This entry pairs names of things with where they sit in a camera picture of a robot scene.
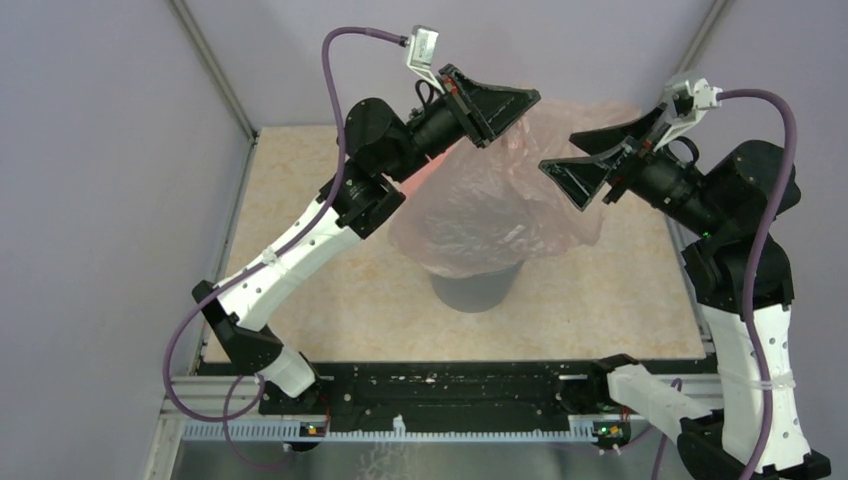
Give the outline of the translucent pink trash bag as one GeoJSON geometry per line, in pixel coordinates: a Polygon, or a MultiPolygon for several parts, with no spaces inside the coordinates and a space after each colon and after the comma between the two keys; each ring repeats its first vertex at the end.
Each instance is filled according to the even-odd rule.
{"type": "Polygon", "coordinates": [[[428,273],[467,278],[595,244],[600,205],[575,208],[540,169],[579,158],[573,133],[627,123],[638,107],[547,99],[485,149],[463,139],[394,214],[388,241],[428,273]]]}

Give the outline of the pink cloth towel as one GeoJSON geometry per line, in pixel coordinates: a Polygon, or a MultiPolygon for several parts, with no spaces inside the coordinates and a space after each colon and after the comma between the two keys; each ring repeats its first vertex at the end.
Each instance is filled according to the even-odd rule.
{"type": "Polygon", "coordinates": [[[417,171],[408,179],[404,180],[398,187],[406,197],[411,197],[421,185],[436,171],[438,167],[446,160],[455,145],[449,147],[445,152],[430,159],[429,163],[421,170],[417,171]]]}

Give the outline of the grey plastic trash bin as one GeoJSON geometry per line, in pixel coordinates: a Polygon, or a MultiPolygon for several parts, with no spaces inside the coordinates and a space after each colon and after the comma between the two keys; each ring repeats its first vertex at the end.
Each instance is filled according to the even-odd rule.
{"type": "Polygon", "coordinates": [[[512,289],[524,262],[508,268],[467,278],[447,278],[429,274],[436,297],[447,307],[462,313],[482,313],[501,304],[512,289]]]}

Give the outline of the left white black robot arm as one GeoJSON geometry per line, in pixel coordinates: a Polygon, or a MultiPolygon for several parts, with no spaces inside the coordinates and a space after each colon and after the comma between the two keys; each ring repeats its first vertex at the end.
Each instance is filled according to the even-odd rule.
{"type": "Polygon", "coordinates": [[[304,213],[240,272],[193,290],[199,312],[241,375],[282,393],[297,413],[319,404],[318,373],[269,327],[270,316],[310,276],[378,230],[403,204],[397,189],[466,139],[486,148],[541,99],[536,89],[474,81],[452,64],[433,98],[402,119],[383,99],[356,103],[337,137],[341,164],[304,213]]]}

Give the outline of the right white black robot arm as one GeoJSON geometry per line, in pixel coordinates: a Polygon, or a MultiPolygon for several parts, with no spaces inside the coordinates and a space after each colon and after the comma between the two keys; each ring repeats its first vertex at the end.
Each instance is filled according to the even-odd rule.
{"type": "Polygon", "coordinates": [[[787,106],[778,112],[781,144],[744,141],[708,172],[671,151],[679,135],[663,106],[575,133],[581,157],[539,165],[578,208],[630,193],[696,235],[682,258],[712,337],[722,406],[664,385],[625,354],[596,361],[586,385],[594,409],[624,407],[662,432],[695,479],[823,479],[832,472],[798,418],[788,346],[792,267],[770,233],[801,196],[796,120],[787,106]]]}

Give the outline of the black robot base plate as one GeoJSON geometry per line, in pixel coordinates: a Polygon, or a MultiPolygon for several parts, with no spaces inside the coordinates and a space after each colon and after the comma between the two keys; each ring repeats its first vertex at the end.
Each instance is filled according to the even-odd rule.
{"type": "Polygon", "coordinates": [[[271,387],[259,405],[269,416],[315,415],[333,433],[388,430],[401,418],[411,433],[565,432],[577,420],[598,427],[634,411],[604,397],[588,361],[320,363],[318,380],[290,398],[271,387]]]}

